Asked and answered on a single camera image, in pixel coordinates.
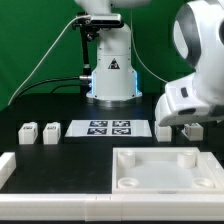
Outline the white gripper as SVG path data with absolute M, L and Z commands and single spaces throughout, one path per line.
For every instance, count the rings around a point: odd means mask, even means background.
M 224 120 L 224 105 L 200 99 L 192 87 L 194 75 L 188 75 L 165 85 L 165 93 L 155 108 L 160 127 Z

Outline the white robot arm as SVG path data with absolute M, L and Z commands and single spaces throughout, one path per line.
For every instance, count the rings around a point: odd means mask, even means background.
M 131 66 L 131 32 L 112 8 L 152 0 L 74 0 L 87 13 L 83 26 L 99 36 L 88 99 L 121 105 L 142 96 Z M 193 0 L 178 11 L 173 41 L 194 72 L 165 85 L 155 108 L 159 126 L 224 119 L 224 0 Z

